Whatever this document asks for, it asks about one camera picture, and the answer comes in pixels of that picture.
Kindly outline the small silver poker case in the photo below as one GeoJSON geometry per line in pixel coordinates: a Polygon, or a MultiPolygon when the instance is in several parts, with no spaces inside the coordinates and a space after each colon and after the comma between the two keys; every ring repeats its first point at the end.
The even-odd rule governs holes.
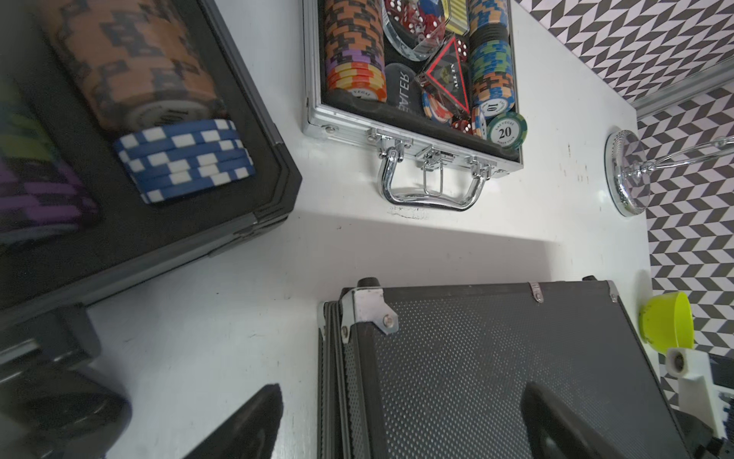
{"type": "Polygon", "coordinates": [[[306,1],[302,129],[371,146],[399,206],[462,212],[520,170],[508,1],[306,1]]]}

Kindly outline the black textured poker case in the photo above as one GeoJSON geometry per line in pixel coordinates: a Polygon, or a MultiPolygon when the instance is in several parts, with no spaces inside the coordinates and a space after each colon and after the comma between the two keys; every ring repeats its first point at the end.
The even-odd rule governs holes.
{"type": "Polygon", "coordinates": [[[688,449],[611,281],[386,288],[320,306],[321,458],[533,458],[546,386],[623,458],[688,449]]]}

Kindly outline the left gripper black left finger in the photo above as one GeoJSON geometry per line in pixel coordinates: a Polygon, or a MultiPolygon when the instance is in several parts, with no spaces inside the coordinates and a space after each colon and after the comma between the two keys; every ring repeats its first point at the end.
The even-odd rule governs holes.
{"type": "Polygon", "coordinates": [[[266,384],[185,459],[271,458],[282,415],[279,384],[266,384]]]}

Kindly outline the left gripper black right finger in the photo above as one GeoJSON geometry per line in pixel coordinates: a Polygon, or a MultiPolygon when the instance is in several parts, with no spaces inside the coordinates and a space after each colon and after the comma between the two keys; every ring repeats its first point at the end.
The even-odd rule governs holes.
{"type": "Polygon", "coordinates": [[[533,458],[623,458],[543,384],[526,384],[521,413],[533,458]]]}

